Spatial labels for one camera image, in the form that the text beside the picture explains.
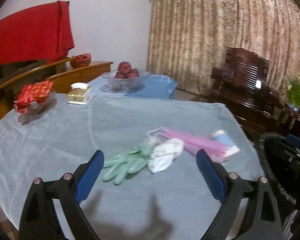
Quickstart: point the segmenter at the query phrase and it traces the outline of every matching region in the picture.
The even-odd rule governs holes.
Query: red package
[[[16,101],[14,108],[20,113],[24,114],[26,109],[30,106],[34,107],[47,101],[51,91],[53,82],[43,81],[37,84],[25,85]]]
[[[91,63],[91,54],[81,54],[76,56],[76,59],[70,61],[70,65],[73,68],[89,66]]]

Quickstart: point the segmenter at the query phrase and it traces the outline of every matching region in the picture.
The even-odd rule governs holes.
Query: plastic bowl
[[[112,90],[129,91],[129,90],[133,90],[135,87],[140,86],[149,75],[149,72],[145,72],[142,69],[138,69],[138,71],[139,71],[139,76],[135,78],[126,78],[126,79],[115,78],[114,76],[117,73],[117,70],[103,73],[102,76],[107,80],[108,85]]]

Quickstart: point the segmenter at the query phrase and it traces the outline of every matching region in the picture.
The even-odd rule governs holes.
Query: dark wooden armchair
[[[256,53],[227,48],[223,69],[213,68],[209,102],[226,105],[245,131],[274,131],[274,107],[282,107],[278,92],[266,85],[268,61]]]

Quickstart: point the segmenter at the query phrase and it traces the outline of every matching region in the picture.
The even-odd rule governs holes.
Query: blue gripper pad
[[[286,136],[286,142],[293,145],[295,148],[300,150],[300,138],[295,137],[292,134]]]
[[[203,149],[198,151],[196,162],[214,199],[223,203],[226,199],[226,181],[225,179],[221,179],[218,172],[221,171],[222,175],[227,175],[228,173],[225,168],[220,163],[214,163]]]
[[[102,170],[104,162],[105,156],[103,152],[97,151],[90,161],[86,163],[89,166],[81,176],[79,182],[77,182],[76,195],[74,197],[78,204],[88,198],[90,191]]]

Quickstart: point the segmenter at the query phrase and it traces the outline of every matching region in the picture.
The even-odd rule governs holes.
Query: curtain
[[[293,0],[153,0],[148,70],[206,94],[226,47],[269,60],[268,85],[300,73],[300,10]]]

